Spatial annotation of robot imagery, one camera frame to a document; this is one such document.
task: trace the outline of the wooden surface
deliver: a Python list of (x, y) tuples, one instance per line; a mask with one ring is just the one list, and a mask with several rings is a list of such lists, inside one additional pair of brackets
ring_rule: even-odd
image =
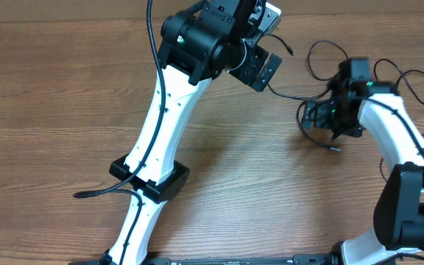
[[(198, 0), (154, 0), (153, 16)], [(285, 15), (424, 12), (424, 0), (272, 0)], [(0, 22), (84, 21), (145, 16), (146, 0), (0, 0)]]
[[(162, 21), (155, 21), (157, 42)], [(116, 240), (129, 206), (124, 194), (74, 199), (108, 187), (110, 162), (128, 153), (155, 84), (144, 21), (0, 24), (0, 264), (66, 264), (98, 258)], [(283, 58), (272, 84), (314, 95), (310, 45), (330, 39), (352, 56), (393, 59), (424, 70), (424, 14), (294, 15), (263, 46)], [(330, 76), (343, 56), (321, 46), (315, 71)], [(381, 65), (380, 78), (396, 71)], [(412, 76), (424, 99), (424, 80)], [(400, 87), (424, 132), (424, 107)], [(305, 140), (299, 102), (256, 93), (223, 74), (201, 98), (177, 159), (191, 169), (166, 204), (149, 251), (170, 258), (278, 257), (327, 252), (372, 224), (384, 182), (366, 132), (341, 137), (343, 152)], [(311, 132), (319, 139), (327, 132)]]

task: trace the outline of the wooden table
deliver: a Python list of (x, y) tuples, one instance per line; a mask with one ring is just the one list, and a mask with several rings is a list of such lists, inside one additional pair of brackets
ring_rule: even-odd
[[(283, 93), (325, 89), (305, 63), (319, 39), (372, 63), (385, 57), (402, 69), (424, 70), (424, 13), (294, 15), (276, 33), (296, 53), (262, 40), (283, 58), (272, 80)], [(314, 51), (314, 69), (330, 76), (343, 59), (323, 44)], [(381, 64), (379, 76), (395, 81), (398, 74)], [(410, 80), (424, 99), (424, 79)], [(99, 258), (113, 245), (130, 198), (71, 195), (116, 183), (107, 170), (135, 143), (154, 84), (144, 21), (0, 24), (0, 264), (66, 264)], [(400, 92), (424, 132), (424, 107), (405, 85)], [(384, 186), (375, 142), (366, 132), (339, 138), (343, 152), (318, 148), (297, 129), (298, 105), (228, 74), (212, 84), (180, 143), (177, 159), (191, 176), (160, 215), (149, 243), (153, 255), (327, 252), (370, 227)]]

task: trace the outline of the wall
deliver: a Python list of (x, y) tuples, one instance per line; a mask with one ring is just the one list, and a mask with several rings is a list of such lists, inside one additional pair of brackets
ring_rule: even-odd
[[(155, 0), (153, 15), (165, 18), (195, 0)], [(283, 13), (424, 12), (424, 0), (271, 0)], [(0, 0), (0, 22), (144, 18), (146, 0)]]

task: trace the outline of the wood grain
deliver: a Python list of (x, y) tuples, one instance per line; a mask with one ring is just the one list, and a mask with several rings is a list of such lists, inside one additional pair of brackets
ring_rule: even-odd
[[(153, 16), (166, 18), (172, 10), (189, 7), (197, 0), (154, 0)], [(284, 15), (345, 13), (418, 13), (424, 0), (272, 0)], [(145, 0), (0, 0), (1, 22), (85, 21), (95, 19), (143, 19)]]
[[(388, 57), (424, 71), (424, 13), (293, 15), (276, 33), (296, 52), (290, 57), (274, 39), (262, 40), (283, 58), (272, 80), (283, 93), (324, 90), (305, 64), (310, 45), (322, 38), (351, 56)], [(312, 56), (324, 77), (344, 59), (325, 44)], [(398, 77), (388, 65), (378, 70), (381, 79)], [(424, 79), (410, 80), (424, 99)], [(66, 264), (112, 246), (130, 198), (71, 195), (116, 182), (107, 169), (135, 143), (154, 84), (144, 21), (0, 24), (0, 264)], [(400, 90), (424, 132), (424, 107), (405, 85)], [(212, 84), (180, 143), (177, 159), (191, 176), (160, 216), (153, 255), (327, 252), (370, 227), (384, 186), (375, 142), (365, 133), (338, 139), (343, 152), (320, 149), (295, 125), (298, 104), (256, 93), (227, 74)]]

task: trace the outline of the beige wall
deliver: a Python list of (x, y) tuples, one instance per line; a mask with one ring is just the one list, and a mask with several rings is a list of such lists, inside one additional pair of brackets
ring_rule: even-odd
[[(196, 0), (155, 0), (164, 18)], [(288, 14), (424, 12), (424, 0), (271, 0)], [(146, 0), (0, 0), (0, 22), (144, 18)]]

